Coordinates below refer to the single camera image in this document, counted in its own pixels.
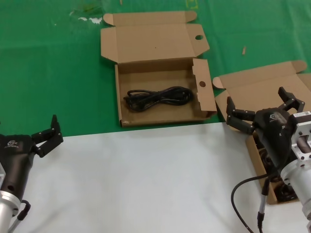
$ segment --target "box flap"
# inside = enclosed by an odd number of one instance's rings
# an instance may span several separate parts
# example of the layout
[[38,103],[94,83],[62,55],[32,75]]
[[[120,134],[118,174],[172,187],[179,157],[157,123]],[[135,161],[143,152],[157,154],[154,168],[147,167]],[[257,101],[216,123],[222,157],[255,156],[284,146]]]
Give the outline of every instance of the box flap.
[[103,19],[113,26],[137,26],[187,23],[195,20],[195,11],[105,14]]
[[115,74],[116,74],[116,88],[117,88],[117,102],[118,102],[118,116],[119,121],[122,120],[121,116],[121,97],[120,97],[120,84],[119,84],[119,69],[118,65],[115,65]]
[[194,59],[192,71],[196,79],[198,89],[197,97],[200,102],[201,110],[206,112],[206,115],[208,115],[208,112],[216,112],[217,108],[214,101],[214,93],[207,60]]
[[101,54],[117,63],[194,58],[208,49],[200,24],[154,24],[101,29]]
[[218,96],[215,97],[215,101],[217,106],[223,115],[224,119],[227,118],[227,99],[229,97],[229,93],[225,90],[224,92],[220,93]]
[[283,62],[215,77],[213,86],[219,89],[230,89],[267,79],[296,74],[306,68],[307,64],[304,61]]

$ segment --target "cable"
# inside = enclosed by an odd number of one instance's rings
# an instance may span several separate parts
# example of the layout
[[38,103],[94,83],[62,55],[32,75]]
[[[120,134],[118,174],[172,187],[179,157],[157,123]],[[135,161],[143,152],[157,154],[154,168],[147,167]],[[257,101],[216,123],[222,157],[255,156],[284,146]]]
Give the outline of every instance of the cable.
[[172,86],[162,91],[131,90],[124,97],[129,108],[135,112],[143,112],[158,103],[184,105],[192,99],[192,91],[181,86]]
[[19,213],[19,215],[17,216],[17,219],[15,219],[15,221],[13,222],[13,224],[10,226],[8,233],[13,233],[13,231],[16,229],[16,227],[20,224],[20,222],[22,220],[24,220],[24,218],[27,216],[31,205],[29,204],[28,201],[26,200],[22,200],[21,203],[25,204],[24,209]]
[[258,214],[257,214],[257,226],[258,226],[259,232],[262,232],[262,222],[264,219],[264,210],[265,210],[266,202],[268,199],[270,180],[272,178],[273,177],[266,178],[266,180],[264,181],[264,184],[262,186],[261,202],[260,202],[260,206],[259,206],[259,210],[258,210]]
[[254,232],[253,232],[253,231],[249,228],[249,226],[246,224],[246,222],[244,221],[244,219],[243,219],[242,216],[240,215],[240,213],[239,213],[237,207],[235,206],[235,203],[234,203],[234,194],[235,194],[235,192],[237,191],[237,189],[238,189],[241,185],[243,185],[243,184],[245,184],[245,183],[247,183],[247,182],[250,182],[250,181],[256,181],[256,180],[260,180],[260,179],[263,179],[263,178],[267,178],[267,177],[269,177],[269,176],[271,176],[271,175],[274,175],[274,173],[276,173],[280,168],[283,168],[283,167],[285,166],[285,164],[286,164],[286,162],[287,162],[287,160],[288,160],[288,158],[289,158],[291,152],[292,152],[292,142],[291,142],[291,140],[289,140],[289,145],[290,145],[289,151],[288,151],[288,153],[286,154],[283,163],[280,163],[280,164],[279,164],[274,170],[272,170],[269,174],[266,173],[266,174],[261,175],[261,176],[255,176],[255,177],[252,177],[252,178],[248,178],[248,179],[246,179],[246,180],[244,180],[244,181],[241,181],[240,183],[238,183],[238,184],[233,188],[233,190],[232,190],[232,192],[231,192],[231,204],[232,204],[232,207],[233,207],[235,213],[237,214],[238,218],[240,219],[240,221],[243,223],[244,227],[245,227],[250,233],[254,233]]
[[[274,166],[270,156],[268,155],[266,148],[259,149],[258,152],[259,152],[262,164],[263,164],[266,172],[269,173],[273,169],[275,169],[275,166]],[[282,181],[282,178],[279,174],[275,174],[273,177],[270,178],[270,182],[272,182],[272,183],[277,183],[279,181]]]

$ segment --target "wire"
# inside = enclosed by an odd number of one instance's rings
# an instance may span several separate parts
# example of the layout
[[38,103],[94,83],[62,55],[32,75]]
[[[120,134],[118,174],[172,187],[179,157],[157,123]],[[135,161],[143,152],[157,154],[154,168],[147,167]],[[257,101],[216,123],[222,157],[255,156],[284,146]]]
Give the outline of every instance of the wire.
[[192,99],[192,91],[181,86],[172,86],[162,91],[131,90],[124,97],[129,108],[135,112],[143,112],[158,103],[184,105]]
[[[269,173],[270,171],[272,171],[275,168],[275,166],[270,156],[268,155],[266,148],[259,149],[259,155],[266,172]],[[275,174],[273,177],[270,177],[270,182],[272,183],[276,183],[279,181],[282,181],[282,178],[279,174]]]
[[260,201],[260,206],[259,206],[259,210],[257,213],[257,227],[259,229],[259,232],[262,232],[262,223],[264,220],[264,210],[265,210],[265,206],[266,206],[266,202],[267,202],[268,194],[269,194],[270,179],[271,179],[271,176],[267,177],[262,186],[261,201]]
[[240,221],[243,223],[244,227],[245,227],[250,233],[254,233],[254,232],[253,232],[253,231],[249,228],[249,226],[246,224],[246,222],[244,221],[244,219],[243,219],[242,216],[240,215],[240,213],[239,213],[237,207],[235,206],[235,203],[234,203],[234,194],[235,194],[235,192],[237,191],[237,189],[238,189],[241,185],[243,185],[243,184],[245,184],[245,183],[247,183],[247,182],[250,182],[250,181],[256,181],[256,180],[260,180],[260,179],[263,179],[263,178],[270,177],[270,176],[274,175],[274,173],[276,173],[280,168],[283,168],[283,167],[285,166],[285,164],[286,164],[286,162],[287,162],[287,160],[288,160],[288,158],[289,158],[291,152],[292,152],[292,142],[291,142],[291,140],[289,140],[289,145],[290,145],[289,151],[288,151],[288,153],[286,154],[284,161],[283,161],[282,163],[280,163],[280,164],[279,164],[275,169],[273,169],[271,172],[269,172],[269,174],[266,173],[266,174],[261,175],[261,176],[255,176],[255,177],[246,179],[246,180],[244,180],[244,181],[241,181],[241,182],[238,183],[238,184],[233,188],[233,190],[232,190],[232,193],[231,193],[231,204],[232,204],[232,207],[233,207],[235,213],[237,214],[237,216],[239,217]]
[[24,218],[27,216],[31,205],[29,204],[28,201],[26,200],[22,200],[21,203],[25,204],[24,209],[19,213],[19,215],[17,216],[17,219],[15,219],[15,221],[13,222],[13,224],[10,226],[8,233],[13,233],[13,231],[16,229],[16,227],[20,224],[20,222],[22,220],[24,220]]

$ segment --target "green tablecloth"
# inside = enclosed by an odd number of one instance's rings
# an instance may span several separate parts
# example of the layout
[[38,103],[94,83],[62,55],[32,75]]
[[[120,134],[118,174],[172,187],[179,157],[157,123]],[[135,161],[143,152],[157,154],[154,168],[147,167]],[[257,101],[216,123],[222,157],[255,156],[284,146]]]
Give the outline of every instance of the green tablecloth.
[[40,131],[52,114],[65,136],[124,130],[114,63],[100,56],[100,28],[107,25],[79,18],[170,10],[198,13],[212,77],[287,60],[311,62],[310,0],[123,0],[122,6],[119,0],[1,0],[0,133]]

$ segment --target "open cardboard box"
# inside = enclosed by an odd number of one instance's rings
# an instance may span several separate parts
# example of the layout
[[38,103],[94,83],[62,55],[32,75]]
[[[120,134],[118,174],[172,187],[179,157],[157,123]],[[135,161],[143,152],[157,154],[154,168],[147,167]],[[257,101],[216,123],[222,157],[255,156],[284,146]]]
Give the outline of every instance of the open cardboard box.
[[[101,30],[101,54],[117,62],[116,88],[122,126],[203,121],[217,112],[207,60],[196,57],[209,49],[194,11],[105,14],[114,27]],[[195,98],[183,106],[158,104],[131,111],[123,97],[129,90],[160,91],[182,86]]]
[[[305,101],[304,111],[311,110],[311,74],[299,74],[305,70],[304,61],[284,62],[265,67],[244,70],[222,75],[213,79],[213,86],[225,89],[215,100],[226,119],[227,97],[231,97],[237,109],[258,111],[274,108],[283,104],[278,95],[278,89],[283,86],[287,92],[292,92],[296,98]],[[246,145],[257,175],[266,174],[256,147],[256,134],[249,136]],[[278,204],[274,193],[275,184],[270,184],[269,204]]]

